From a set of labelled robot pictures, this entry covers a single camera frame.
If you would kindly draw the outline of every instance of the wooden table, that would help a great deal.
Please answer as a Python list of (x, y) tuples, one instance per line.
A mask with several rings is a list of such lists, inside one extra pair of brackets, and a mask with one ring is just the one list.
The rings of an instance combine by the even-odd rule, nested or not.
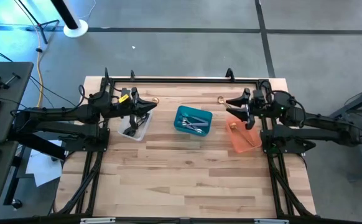
[[(273, 78), (270, 82), (273, 90), (287, 91), (285, 79)], [(101, 77), (86, 77), (86, 95), (99, 91), (100, 83)], [(120, 136), (117, 127), (121, 119), (110, 119), (110, 144), (103, 156), (94, 216), (276, 217), (266, 155), (262, 149), (234, 152), (225, 131), (225, 119), (230, 114), (216, 102), (220, 95), (236, 98), (246, 87), (253, 91), (254, 85), (116, 84), (117, 88), (133, 86), (142, 99), (158, 97), (160, 103), (141, 142)], [(174, 129), (175, 112), (180, 105), (213, 113), (210, 133), (205, 138)], [(258, 119), (256, 127), (261, 129)], [(66, 161), (58, 186), (57, 209), (66, 204), (80, 185), (85, 156), (85, 152), (76, 152)], [(291, 189), (315, 213), (302, 159), (292, 154), (284, 157)], [(87, 190), (85, 207), (89, 193)], [(286, 211), (281, 190), (280, 195)]]

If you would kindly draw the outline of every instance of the teal container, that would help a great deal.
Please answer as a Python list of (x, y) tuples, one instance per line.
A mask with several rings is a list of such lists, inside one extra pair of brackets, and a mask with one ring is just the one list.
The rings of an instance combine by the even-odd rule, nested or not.
[[(194, 130), (185, 128), (181, 125), (182, 123), (179, 122), (180, 117), (182, 117), (182, 114), (188, 114), (189, 116), (194, 116), (194, 117), (203, 119), (203, 120), (207, 121), (208, 126), (207, 127), (198, 127), (199, 129), (202, 130), (202, 133), (198, 133)], [(177, 114), (175, 115), (175, 119), (174, 119), (174, 127), (176, 128), (176, 130), (183, 131), (185, 133), (190, 133), (190, 134), (194, 134), (197, 136), (206, 136), (208, 134), (208, 132), (210, 131), (212, 118), (213, 118), (213, 114), (209, 111), (198, 110), (195, 108), (190, 108), (188, 106), (179, 106), (179, 108), (177, 110)]]

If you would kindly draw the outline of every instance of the orange plastic bin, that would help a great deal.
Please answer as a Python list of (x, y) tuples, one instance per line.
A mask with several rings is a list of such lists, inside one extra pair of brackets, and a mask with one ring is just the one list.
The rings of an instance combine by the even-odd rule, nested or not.
[(255, 127), (251, 130), (246, 130), (245, 124), (245, 122), (235, 116), (230, 116), (226, 119), (225, 128), (237, 153), (252, 151), (262, 144), (259, 130)]

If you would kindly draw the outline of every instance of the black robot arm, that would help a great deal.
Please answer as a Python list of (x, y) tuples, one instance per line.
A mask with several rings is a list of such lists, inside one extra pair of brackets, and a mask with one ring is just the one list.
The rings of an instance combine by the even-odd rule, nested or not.
[(95, 93), (87, 100), (88, 104), (76, 108), (27, 108), (21, 110), (15, 114), (13, 130), (18, 133), (34, 133), (57, 129), (61, 133), (68, 134), (74, 133), (75, 128), (58, 121), (80, 121), (85, 126), (89, 126), (89, 124), (97, 124), (100, 116), (103, 118), (143, 116), (157, 106), (156, 103), (140, 99), (135, 87), (131, 90), (131, 96), (125, 93), (116, 103), (111, 102), (112, 97), (107, 91)]
[[(244, 89), (239, 98), (226, 101), (239, 108), (226, 110), (241, 121), (246, 121), (246, 129), (254, 126), (254, 116), (279, 118), (283, 125), (276, 124), (273, 129), (261, 132), (267, 153), (303, 153), (315, 147), (315, 143), (309, 140), (333, 141), (344, 146), (362, 144), (362, 130), (353, 123), (306, 113), (304, 108), (296, 107), (302, 105), (288, 92), (275, 90), (265, 97), (261, 90), (254, 90), (253, 93), (251, 99), (249, 89)], [(317, 129), (292, 129), (288, 126), (311, 126)]]

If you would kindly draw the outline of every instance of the black clamp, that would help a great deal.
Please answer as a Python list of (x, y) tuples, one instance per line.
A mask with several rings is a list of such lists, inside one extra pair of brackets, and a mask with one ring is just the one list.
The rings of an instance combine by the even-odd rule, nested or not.
[(131, 70), (131, 72), (130, 72), (130, 81), (134, 81), (136, 79), (136, 74), (134, 73), (134, 71), (133, 70)]
[(233, 75), (233, 71), (231, 68), (228, 68), (225, 74), (225, 78), (229, 78), (231, 82), (235, 82), (235, 76)]

